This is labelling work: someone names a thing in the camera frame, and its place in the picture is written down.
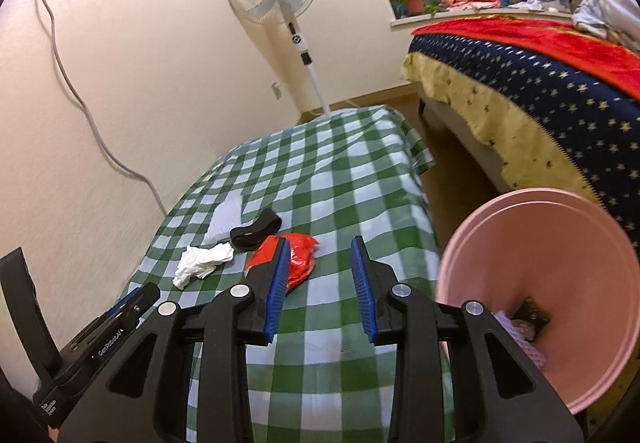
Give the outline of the striped grey quilt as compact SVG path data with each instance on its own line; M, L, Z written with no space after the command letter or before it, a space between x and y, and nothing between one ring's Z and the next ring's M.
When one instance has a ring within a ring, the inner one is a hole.
M582 0L572 22L581 32L639 53L640 18L636 0Z

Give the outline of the green white checkered tablecloth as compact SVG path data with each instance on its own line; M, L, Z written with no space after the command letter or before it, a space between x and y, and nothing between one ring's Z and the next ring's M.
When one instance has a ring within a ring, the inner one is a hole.
M433 158L406 118L387 106L356 108L233 148L203 174L158 229L131 287L154 283L181 307L239 283L237 255L184 288L180 255L202 246L214 210L240 196L242 219L273 210L283 232L317 242L314 270L285 299L271 345L246 351L259 442L383 442L390 425L395 350L363 333L350 270L361 236L399 281L433 293L439 250L420 177Z

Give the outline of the white tissue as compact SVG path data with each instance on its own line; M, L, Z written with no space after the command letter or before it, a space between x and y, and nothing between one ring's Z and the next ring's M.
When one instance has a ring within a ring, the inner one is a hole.
M230 243L220 243L213 248L188 246L178 262L172 285L182 290L192 278L206 278L217 267L230 262L233 257L234 248Z

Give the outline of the black fabric band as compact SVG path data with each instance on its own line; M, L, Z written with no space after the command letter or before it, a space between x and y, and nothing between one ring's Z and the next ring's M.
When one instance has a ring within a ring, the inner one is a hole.
M270 208L264 209L249 225L230 231L230 243L239 252L255 251L271 235L280 231L282 219Z

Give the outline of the red wrapper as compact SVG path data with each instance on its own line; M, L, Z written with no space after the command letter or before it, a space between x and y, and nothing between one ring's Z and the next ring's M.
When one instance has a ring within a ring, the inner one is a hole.
M299 233L286 233L283 235L269 235L265 241L255 250L250 257L245 273L253 267L269 262L276 251L278 241L283 238L290 245L291 261L288 270L288 293L306 281L314 270L314 252L319 242L312 236Z

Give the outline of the white foam net pad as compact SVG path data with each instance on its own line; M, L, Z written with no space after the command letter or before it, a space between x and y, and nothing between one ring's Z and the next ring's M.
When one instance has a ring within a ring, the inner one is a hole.
M210 218L203 238L204 245L216 245L230 237L232 229L242 224L242 196L230 194L218 205Z

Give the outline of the fan wall plug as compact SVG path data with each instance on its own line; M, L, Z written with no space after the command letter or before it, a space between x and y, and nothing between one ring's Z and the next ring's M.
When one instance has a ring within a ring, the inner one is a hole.
M271 91L277 100L290 98L292 96L290 88L283 82L273 82L271 84Z

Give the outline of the leopard pattern wrapper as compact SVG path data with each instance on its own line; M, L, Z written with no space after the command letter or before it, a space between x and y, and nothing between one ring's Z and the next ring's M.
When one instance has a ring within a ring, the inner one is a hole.
M524 338L532 342L550 323L550 316L539 307L532 297L526 297L511 317L512 323L521 330Z

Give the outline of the red blanket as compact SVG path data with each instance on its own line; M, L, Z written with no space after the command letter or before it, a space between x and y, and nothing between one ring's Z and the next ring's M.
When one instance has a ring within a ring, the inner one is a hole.
M540 53L638 99L639 55L620 44L580 32L570 24L507 15L454 18L422 26L415 37L448 35L485 40Z

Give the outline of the navy star bed cover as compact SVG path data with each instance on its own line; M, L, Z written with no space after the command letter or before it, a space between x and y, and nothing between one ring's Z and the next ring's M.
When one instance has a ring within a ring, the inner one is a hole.
M639 103L540 53L448 34L418 35L402 64L505 190L555 188L600 205L639 243Z

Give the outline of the pink plastic trash bin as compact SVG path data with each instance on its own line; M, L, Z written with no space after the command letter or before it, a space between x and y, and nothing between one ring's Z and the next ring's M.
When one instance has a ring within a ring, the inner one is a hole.
M532 298L550 317L534 345L574 414L620 377L639 336L639 262L600 206L556 189L503 194L448 241L436 299L513 313Z

